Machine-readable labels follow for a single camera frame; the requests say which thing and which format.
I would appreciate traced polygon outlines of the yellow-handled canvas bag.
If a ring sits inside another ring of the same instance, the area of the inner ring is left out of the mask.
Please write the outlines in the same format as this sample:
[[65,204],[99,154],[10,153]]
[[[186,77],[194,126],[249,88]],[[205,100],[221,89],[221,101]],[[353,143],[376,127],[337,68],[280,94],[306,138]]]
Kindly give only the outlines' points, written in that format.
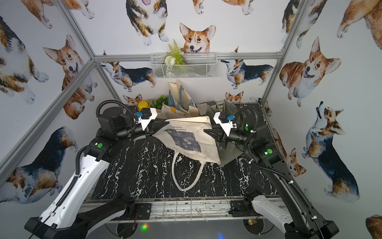
[[180,108],[179,110],[175,107],[170,107],[165,104],[162,105],[160,110],[157,111],[157,118],[160,119],[180,119],[180,118],[192,118],[192,117],[198,117],[199,111],[196,107],[191,106],[190,111],[186,111],[183,108]]

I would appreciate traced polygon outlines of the white Monet canvas bag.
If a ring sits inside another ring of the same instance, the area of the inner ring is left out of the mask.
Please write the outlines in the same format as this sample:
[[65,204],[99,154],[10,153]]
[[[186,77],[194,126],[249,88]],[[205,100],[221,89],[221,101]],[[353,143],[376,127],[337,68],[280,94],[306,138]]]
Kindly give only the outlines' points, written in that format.
[[[210,118],[200,116],[167,119],[165,123],[166,125],[158,130],[154,137],[175,152],[171,167],[172,178],[177,188],[182,192],[186,192],[197,184],[207,162],[220,164],[216,141],[212,136],[204,132],[205,129],[212,129]],[[194,182],[186,188],[179,185],[175,176],[175,163],[180,155],[199,161],[201,164]]]

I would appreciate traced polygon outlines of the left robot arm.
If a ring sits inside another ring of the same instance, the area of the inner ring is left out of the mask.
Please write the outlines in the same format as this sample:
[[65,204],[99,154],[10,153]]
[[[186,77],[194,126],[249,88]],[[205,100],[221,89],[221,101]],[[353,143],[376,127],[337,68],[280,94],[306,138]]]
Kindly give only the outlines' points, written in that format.
[[133,112],[116,100],[101,102],[96,108],[100,128],[96,137],[81,148],[75,158],[75,172],[54,203],[40,217],[30,218],[24,228],[40,239],[84,239],[112,219],[127,214],[132,218],[135,200],[116,199],[93,210],[79,210],[101,174],[115,160],[124,139],[153,136],[168,121],[157,119],[155,108]]

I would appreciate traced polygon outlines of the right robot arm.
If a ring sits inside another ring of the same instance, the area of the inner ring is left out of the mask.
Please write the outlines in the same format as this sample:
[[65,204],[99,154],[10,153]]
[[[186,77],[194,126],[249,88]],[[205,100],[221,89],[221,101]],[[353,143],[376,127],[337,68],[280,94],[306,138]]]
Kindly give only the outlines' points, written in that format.
[[216,112],[212,129],[205,133],[217,142],[243,146],[245,158],[266,176],[284,204],[281,208],[259,191],[244,199],[247,214],[260,214],[276,226],[287,239],[331,239],[339,233],[333,221],[324,217],[311,204],[292,178],[286,157],[277,147],[267,121],[251,105],[235,114]]

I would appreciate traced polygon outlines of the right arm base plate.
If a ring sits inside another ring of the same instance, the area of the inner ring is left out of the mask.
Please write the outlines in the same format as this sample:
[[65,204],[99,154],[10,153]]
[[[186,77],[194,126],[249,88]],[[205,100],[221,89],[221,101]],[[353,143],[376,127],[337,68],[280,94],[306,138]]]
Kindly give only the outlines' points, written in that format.
[[230,211],[232,217],[257,217],[258,214],[248,199],[230,201]]

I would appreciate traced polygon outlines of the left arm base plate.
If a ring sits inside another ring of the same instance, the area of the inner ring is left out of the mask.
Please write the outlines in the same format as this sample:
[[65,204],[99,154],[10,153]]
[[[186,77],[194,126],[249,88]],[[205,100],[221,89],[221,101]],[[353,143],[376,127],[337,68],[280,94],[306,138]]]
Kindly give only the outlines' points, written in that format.
[[150,218],[151,208],[151,203],[135,203],[134,206],[129,205],[121,217],[111,221],[148,220]]

